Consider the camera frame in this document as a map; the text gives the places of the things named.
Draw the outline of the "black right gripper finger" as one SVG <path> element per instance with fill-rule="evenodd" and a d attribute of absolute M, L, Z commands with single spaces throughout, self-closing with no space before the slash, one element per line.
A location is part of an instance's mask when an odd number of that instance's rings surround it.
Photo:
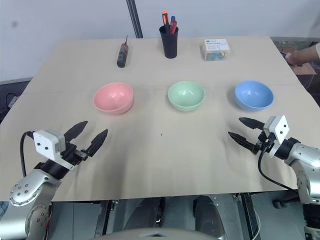
<path fill-rule="evenodd" d="M 265 123 L 258 121 L 253 118 L 248 118 L 248 117 L 239 117 L 238 118 L 241 123 L 243 123 L 245 126 L 251 128 L 251 129 L 259 129 L 263 130 Z"/>
<path fill-rule="evenodd" d="M 228 132 L 228 134 L 236 143 L 246 148 L 247 150 L 250 150 L 251 152 L 255 152 L 257 150 L 256 145 L 247 141 L 245 137 L 230 131 Z"/>

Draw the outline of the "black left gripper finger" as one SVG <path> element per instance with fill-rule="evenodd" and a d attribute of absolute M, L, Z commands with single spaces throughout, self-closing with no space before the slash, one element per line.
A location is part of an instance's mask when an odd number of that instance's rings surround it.
<path fill-rule="evenodd" d="M 103 145 L 105 139 L 108 135 L 108 129 L 103 130 L 100 132 L 92 141 L 90 146 L 85 150 L 86 154 L 89 157 L 93 157 L 94 154 L 100 149 L 100 147 Z"/>
<path fill-rule="evenodd" d="M 72 126 L 69 130 L 64 133 L 65 143 L 70 143 L 71 140 L 76 139 L 86 127 L 88 121 L 82 121 L 74 126 Z"/>

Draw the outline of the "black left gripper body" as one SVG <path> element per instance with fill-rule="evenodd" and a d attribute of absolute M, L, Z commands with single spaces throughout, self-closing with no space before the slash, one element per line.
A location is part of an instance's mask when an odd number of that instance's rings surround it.
<path fill-rule="evenodd" d="M 88 154 L 85 150 L 78 150 L 75 144 L 65 143 L 65 151 L 61 153 L 62 159 L 73 166 L 79 165 L 82 161 L 86 161 Z"/>

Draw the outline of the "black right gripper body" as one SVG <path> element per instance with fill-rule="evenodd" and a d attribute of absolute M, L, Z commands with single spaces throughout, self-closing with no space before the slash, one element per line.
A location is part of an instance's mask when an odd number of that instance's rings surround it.
<path fill-rule="evenodd" d="M 274 146 L 274 142 L 276 140 L 276 136 L 274 133 L 270 133 L 268 136 L 267 134 L 262 131 L 260 135 L 258 136 L 258 141 L 254 145 L 253 150 L 251 151 L 253 154 L 257 154 L 258 151 L 263 151 L 263 149 L 266 150 L 267 153 L 270 152 L 271 148 Z"/>

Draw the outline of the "bystander bare hand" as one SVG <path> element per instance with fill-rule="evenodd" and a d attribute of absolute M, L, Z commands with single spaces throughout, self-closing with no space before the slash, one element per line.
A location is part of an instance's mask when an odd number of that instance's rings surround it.
<path fill-rule="evenodd" d="M 300 51 L 295 51 L 292 53 L 289 52 L 286 55 L 286 61 L 293 66 L 300 66 L 304 64 L 304 59 Z"/>

